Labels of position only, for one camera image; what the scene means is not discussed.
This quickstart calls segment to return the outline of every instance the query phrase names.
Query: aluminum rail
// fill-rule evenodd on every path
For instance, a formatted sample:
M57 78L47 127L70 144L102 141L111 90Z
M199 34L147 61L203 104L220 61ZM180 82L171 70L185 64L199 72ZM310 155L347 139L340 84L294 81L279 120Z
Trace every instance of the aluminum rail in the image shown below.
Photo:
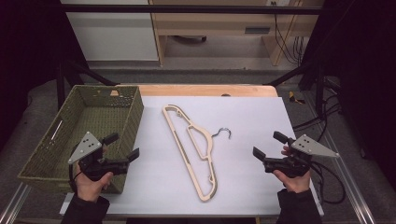
M0 224L11 224L14 222L31 189L32 187L20 183L8 206L0 215Z

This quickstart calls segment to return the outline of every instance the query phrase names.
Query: black sleeve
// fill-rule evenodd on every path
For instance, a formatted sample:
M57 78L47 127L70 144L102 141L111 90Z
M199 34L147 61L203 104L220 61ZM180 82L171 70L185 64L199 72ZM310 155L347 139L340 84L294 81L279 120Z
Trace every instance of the black sleeve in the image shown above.
M276 224L322 223L311 189L301 193L282 189L277 198L281 210Z
M62 224L101 224L110 203L99 197L96 203L86 202L76 194L64 213Z

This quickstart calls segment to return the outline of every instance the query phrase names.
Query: metal bracket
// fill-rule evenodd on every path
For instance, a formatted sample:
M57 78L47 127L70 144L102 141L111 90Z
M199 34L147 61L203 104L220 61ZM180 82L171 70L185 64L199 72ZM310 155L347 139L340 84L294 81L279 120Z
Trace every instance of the metal bracket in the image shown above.
M293 148L311 156L323 156L323 157L333 157L333 158L340 157L340 155L337 152L334 152L331 149L323 146L319 142L308 137L306 134L299 137L291 145L293 146Z
M99 140L97 140L90 132L86 132L76 150L70 157L68 163L73 164L75 161L81 160L101 147L102 144Z

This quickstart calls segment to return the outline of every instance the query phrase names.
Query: gray floor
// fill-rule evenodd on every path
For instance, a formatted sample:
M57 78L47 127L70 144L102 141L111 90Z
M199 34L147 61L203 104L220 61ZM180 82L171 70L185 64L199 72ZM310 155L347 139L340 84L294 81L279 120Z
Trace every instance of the gray floor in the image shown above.
M166 51L165 65L150 63L97 63L95 69L101 75L122 83L236 83L262 84L274 80L289 71L293 64L283 62L278 67L269 63L268 55L262 49L259 38L211 37L205 43L170 38ZM312 119L310 104L301 105L290 102L289 93L293 91L297 99L310 102L312 91L298 91L295 83L298 77L288 80L277 87L279 96L284 99L285 107L294 126ZM20 184L17 174L35 149L40 138L50 126L57 113L55 82L48 82L33 89L30 93L30 106L23 114L6 146L0 151L0 211L3 211ZM317 138L320 125L315 125L296 136L307 133ZM326 223L396 223L396 193L387 179L380 172L375 161L361 158L358 144L342 114L329 116L327 134L322 139L323 145L335 146L340 152L352 179L356 183L363 201L367 204L369 214L375 221L359 220L359 209L354 208L354 196L348 195L340 204L324 204ZM332 170L337 171L332 160L318 160ZM337 182L329 175L326 177L325 198L337 200L340 189ZM59 210L64 195L52 194L32 189L18 215L20 223L26 218L60 219ZM262 223L273 223L272 218L264 218Z

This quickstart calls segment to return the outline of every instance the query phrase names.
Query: beige plastic hanger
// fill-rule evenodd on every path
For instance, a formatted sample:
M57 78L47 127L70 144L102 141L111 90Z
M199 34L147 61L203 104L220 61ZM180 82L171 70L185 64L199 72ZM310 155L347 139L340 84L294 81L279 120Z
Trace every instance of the beige plastic hanger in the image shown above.
M177 132L175 130L175 126L173 125L172 120L169 118L168 111L176 111L178 116L182 117L184 120L186 120L189 123L189 126L187 127L187 132L190 135L190 139L193 142L195 149L198 152L201 160L207 161L209 164L209 169L210 169L209 182L212 184L212 189L206 195L204 195L202 193L201 187L200 187L198 180L195 176L195 172L192 170L192 167L191 167L189 158L186 154L186 151L184 150L184 147L181 144L180 139L178 138ZM187 117L187 115L177 105L165 105L163 107L163 114L165 115L166 121L169 124L169 128L171 129L172 134L175 137L178 149L180 150L180 153L181 153L181 156L183 157L184 163L187 166L187 169L190 173L190 177L192 179L192 182L195 186L195 189L198 193L199 198L204 202L208 201L209 199L213 198L213 196L215 195L216 190L218 188L218 180L216 179L215 171L213 168L213 161L212 161L212 157L211 157L211 152L212 152L212 147L213 147L212 135L207 130L205 130L205 129L199 127L198 125L196 125L195 123L193 123L189 119L189 117ZM191 129L195 129L197 132L201 133L205 137L206 142L207 142L206 155L202 154L201 149L196 144L194 137L192 136Z

